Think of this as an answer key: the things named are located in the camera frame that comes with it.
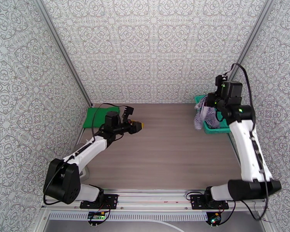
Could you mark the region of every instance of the green towel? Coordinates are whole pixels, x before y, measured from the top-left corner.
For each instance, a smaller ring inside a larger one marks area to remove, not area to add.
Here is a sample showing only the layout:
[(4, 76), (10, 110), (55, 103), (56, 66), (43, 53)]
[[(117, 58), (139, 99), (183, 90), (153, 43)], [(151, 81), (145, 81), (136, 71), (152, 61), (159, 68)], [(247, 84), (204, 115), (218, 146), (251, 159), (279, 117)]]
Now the green towel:
[(119, 107), (99, 108), (96, 116), (94, 117), (94, 114), (96, 113), (97, 109), (98, 108), (88, 108), (87, 117), (83, 125), (83, 128), (91, 128), (93, 118), (94, 118), (94, 127), (99, 128), (102, 124), (104, 124), (107, 112), (116, 111), (120, 113)]

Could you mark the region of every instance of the mounting plate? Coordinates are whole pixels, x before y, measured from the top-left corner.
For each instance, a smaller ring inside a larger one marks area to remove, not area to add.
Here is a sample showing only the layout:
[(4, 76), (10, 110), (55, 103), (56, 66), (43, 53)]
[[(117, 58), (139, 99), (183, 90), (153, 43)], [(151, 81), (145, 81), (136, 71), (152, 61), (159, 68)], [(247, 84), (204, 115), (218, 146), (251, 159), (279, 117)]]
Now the mounting plate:
[(82, 201), (80, 203), (81, 209), (109, 209), (109, 205), (111, 209), (116, 209), (117, 202), (118, 202), (118, 195), (117, 194), (105, 194), (104, 195), (104, 204), (101, 207), (97, 202), (89, 202), (89, 201)]
[(193, 210), (229, 209), (229, 205), (226, 201), (211, 201), (207, 203), (205, 196), (202, 194), (191, 194), (190, 202)]

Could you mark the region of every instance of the patterned wallpaper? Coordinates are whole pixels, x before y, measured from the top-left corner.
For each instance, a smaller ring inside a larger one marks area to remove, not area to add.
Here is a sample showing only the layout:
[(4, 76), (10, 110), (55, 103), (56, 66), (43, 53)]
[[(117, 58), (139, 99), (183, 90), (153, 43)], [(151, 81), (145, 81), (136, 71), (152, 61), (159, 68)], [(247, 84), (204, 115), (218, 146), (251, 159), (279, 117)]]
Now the patterned wallpaper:
[(215, 89), (264, 0), (44, 0), (93, 102), (182, 103)]
[(0, 231), (32, 230), (48, 164), (86, 108), (32, 0), (0, 0)]
[[(264, 158), (282, 183), (270, 198), (270, 211), (278, 231), (290, 232), (290, 0), (276, 1), (243, 65), (252, 84)], [(244, 81), (242, 74), (236, 79)]]

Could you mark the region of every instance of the floor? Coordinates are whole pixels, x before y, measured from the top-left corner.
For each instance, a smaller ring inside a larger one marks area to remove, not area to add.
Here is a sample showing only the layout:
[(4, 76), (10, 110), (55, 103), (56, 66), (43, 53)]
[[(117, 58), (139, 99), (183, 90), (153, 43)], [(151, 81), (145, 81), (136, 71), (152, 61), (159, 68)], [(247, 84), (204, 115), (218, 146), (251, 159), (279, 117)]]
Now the floor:
[[(222, 215), (224, 221), (228, 217), (225, 212)], [(104, 222), (97, 228), (93, 226), (90, 228), (88, 222), (84, 221), (59, 221), (50, 220), (44, 232), (263, 232), (263, 227), (260, 222), (253, 220), (249, 212), (234, 212), (230, 220), (219, 226), (218, 228), (211, 228), (206, 222), (168, 222), (180, 230), (174, 229), (168, 225), (163, 225), (157, 222)]]
[[(207, 135), (193, 127), (193, 104), (131, 104), (139, 133), (112, 143), (89, 164), (84, 183), (104, 189), (205, 189), (240, 179), (226, 134)], [(92, 137), (85, 130), (82, 143)]]

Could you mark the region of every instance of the plastic basket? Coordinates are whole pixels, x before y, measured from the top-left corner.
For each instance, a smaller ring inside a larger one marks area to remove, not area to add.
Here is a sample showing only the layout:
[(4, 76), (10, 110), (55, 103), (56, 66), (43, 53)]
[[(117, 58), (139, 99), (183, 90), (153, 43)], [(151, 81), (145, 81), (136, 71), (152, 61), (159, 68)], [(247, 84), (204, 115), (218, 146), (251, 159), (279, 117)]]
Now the plastic basket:
[[(196, 96), (194, 98), (195, 102), (196, 103), (199, 103), (200, 100), (205, 97), (205, 95), (201, 95), (201, 96)], [(222, 115), (221, 115), (221, 112), (218, 111), (217, 113), (217, 117), (219, 120), (222, 119)], [(210, 128), (207, 123), (204, 121), (203, 122), (203, 128), (204, 128), (204, 132), (206, 134), (216, 134), (216, 133), (229, 133), (230, 132), (230, 128), (229, 128), (229, 125), (227, 124), (227, 121), (224, 119), (222, 122), (219, 122), (220, 124), (220, 128)]]

